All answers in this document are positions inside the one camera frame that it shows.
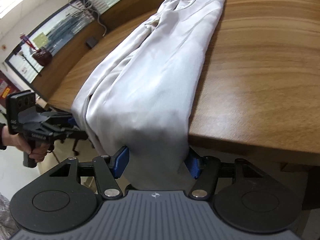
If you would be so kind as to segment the person's left hand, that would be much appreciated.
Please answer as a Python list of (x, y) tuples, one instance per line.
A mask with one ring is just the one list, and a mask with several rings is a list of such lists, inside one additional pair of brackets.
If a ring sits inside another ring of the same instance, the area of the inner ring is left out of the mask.
[(19, 134), (10, 134), (7, 125), (4, 125), (2, 128), (2, 145), (13, 146), (22, 152), (26, 152), (29, 157), (34, 159), (37, 163), (44, 160), (50, 147), (49, 144), (42, 143), (40, 146), (32, 150), (24, 137)]

